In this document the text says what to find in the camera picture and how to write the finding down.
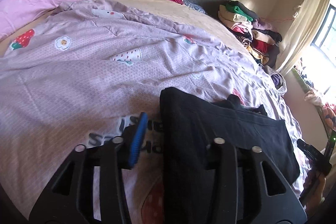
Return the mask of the person's right hand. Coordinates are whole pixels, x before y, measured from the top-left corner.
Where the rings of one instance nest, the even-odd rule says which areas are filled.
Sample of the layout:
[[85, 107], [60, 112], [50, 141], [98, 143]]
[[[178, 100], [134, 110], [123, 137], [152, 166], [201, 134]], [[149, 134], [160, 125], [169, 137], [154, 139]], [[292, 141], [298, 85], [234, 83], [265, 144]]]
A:
[[316, 173], [314, 174], [314, 170], [310, 170], [307, 173], [307, 177], [305, 179], [305, 182], [303, 184], [304, 189], [308, 188], [312, 182], [313, 177], [316, 177], [318, 180], [318, 185], [314, 191], [314, 193], [310, 196], [306, 203], [306, 212], [312, 213], [314, 212], [317, 207], [323, 202], [323, 191], [326, 185], [326, 177], [323, 173]]

